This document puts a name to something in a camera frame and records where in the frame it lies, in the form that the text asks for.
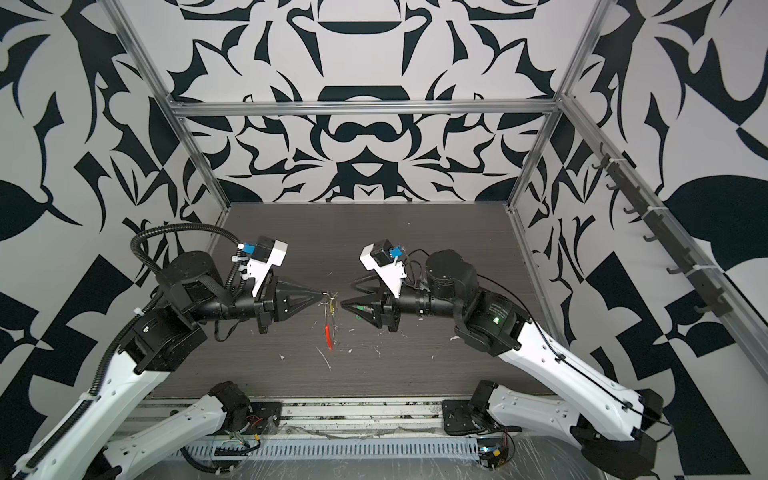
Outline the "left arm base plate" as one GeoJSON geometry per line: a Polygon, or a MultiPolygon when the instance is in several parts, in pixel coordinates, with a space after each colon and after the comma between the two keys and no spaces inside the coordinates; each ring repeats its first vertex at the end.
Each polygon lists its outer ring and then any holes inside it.
{"type": "Polygon", "coordinates": [[[244,436],[273,434],[281,425],[282,408],[280,401],[252,402],[244,419],[235,424],[236,431],[244,436]]]}

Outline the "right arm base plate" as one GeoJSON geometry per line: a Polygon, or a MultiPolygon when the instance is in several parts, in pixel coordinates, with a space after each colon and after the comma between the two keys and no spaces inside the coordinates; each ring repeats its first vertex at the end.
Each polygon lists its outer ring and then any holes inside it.
{"type": "Polygon", "coordinates": [[[443,400],[441,409],[443,430],[449,436],[523,431],[519,426],[502,426],[493,420],[489,414],[473,407],[470,400],[443,400]]]}

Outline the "small green circuit board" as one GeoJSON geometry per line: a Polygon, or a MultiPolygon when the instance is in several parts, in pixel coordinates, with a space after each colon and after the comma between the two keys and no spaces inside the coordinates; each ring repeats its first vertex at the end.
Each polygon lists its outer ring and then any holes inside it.
{"type": "Polygon", "coordinates": [[[516,446],[509,436],[496,438],[480,438],[478,445],[478,462],[487,470],[496,470],[508,463],[514,456],[516,446]]]}

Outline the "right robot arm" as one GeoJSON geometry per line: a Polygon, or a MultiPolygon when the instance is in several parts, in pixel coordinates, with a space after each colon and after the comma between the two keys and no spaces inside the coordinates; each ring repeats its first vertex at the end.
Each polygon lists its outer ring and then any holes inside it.
{"type": "Polygon", "coordinates": [[[355,280],[356,298],[343,309],[377,329],[395,332],[404,314],[448,318],[467,346],[512,365],[553,392],[543,398],[494,381],[481,381],[455,414],[444,413],[454,436],[531,431],[579,449],[593,466],[617,479],[650,475],[663,399],[633,390],[598,372],[559,344],[520,301],[480,285],[480,274],[454,250],[427,257],[419,276],[406,269],[407,253],[387,240],[360,254],[367,274],[355,280]]]}

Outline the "red capped key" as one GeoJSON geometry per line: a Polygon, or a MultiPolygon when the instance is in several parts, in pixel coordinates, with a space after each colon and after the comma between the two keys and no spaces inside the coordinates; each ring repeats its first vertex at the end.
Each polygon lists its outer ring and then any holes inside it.
{"type": "Polygon", "coordinates": [[[333,350],[334,346],[335,346],[334,328],[330,324],[326,324],[325,328],[324,328],[324,332],[325,332],[325,339],[326,339],[327,348],[329,350],[333,350]]]}

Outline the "aluminium front rail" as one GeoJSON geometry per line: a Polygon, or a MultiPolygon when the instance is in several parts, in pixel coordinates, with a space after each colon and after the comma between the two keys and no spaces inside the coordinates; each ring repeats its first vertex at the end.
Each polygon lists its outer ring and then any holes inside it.
{"type": "MultiPolygon", "coordinates": [[[[271,435],[349,438],[380,436],[439,436],[443,400],[468,400],[468,397],[380,397],[380,398],[252,398],[256,401],[283,403],[279,429],[271,435]]],[[[576,421],[575,409],[553,396],[534,396],[535,400],[553,400],[554,412],[545,414],[550,425],[576,421]]],[[[194,399],[149,399],[142,401],[118,427],[113,438],[134,435],[190,407],[194,399]]]]}

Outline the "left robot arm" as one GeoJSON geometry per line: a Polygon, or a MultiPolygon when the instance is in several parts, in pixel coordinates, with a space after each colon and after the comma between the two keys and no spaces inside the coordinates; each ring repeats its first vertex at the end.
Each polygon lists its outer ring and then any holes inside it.
{"type": "Polygon", "coordinates": [[[276,276],[255,295],[233,293],[202,251],[182,254],[156,277],[158,295],[110,344],[91,388],[67,417],[17,460],[12,478],[133,479],[203,436],[249,429],[251,402],[225,381],[156,425],[112,439],[135,407],[206,341],[203,323],[254,320],[265,334],[323,296],[276,276]]]}

